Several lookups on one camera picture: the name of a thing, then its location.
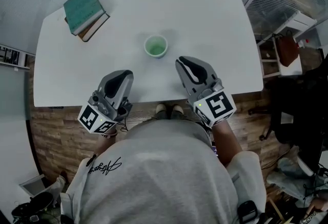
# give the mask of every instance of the floor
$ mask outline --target floor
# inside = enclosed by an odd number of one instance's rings
[[[300,53],[303,70],[316,68],[321,63],[319,51],[304,49]],[[55,180],[60,171],[65,170],[71,181],[83,158],[92,156],[97,135],[89,134],[77,121],[80,107],[64,107],[63,109],[51,109],[47,107],[36,108],[33,104],[33,73],[34,59],[30,59],[30,113],[31,131],[37,158],[40,167],[49,180]],[[243,150],[250,150],[260,157],[262,166],[275,160],[279,155],[289,149],[289,146],[280,144],[271,134],[268,140],[260,141],[259,136],[265,132],[270,122],[270,116],[255,114],[248,115],[248,109],[265,106],[270,103],[268,93],[262,92],[234,95],[237,111],[228,119]],[[185,114],[197,119],[187,107],[186,101],[171,101],[170,104],[180,104]],[[128,129],[149,119],[154,115],[158,103],[134,104],[127,119]],[[117,140],[122,140],[125,133],[119,132]],[[274,167],[263,170],[263,178]],[[268,196],[277,195],[277,188],[267,186]]]

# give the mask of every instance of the white t-shirt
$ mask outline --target white t-shirt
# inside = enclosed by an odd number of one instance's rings
[[[87,160],[67,190],[74,223],[239,223],[237,208],[248,200],[264,212],[258,156],[241,152],[225,168],[191,121],[140,124]]]

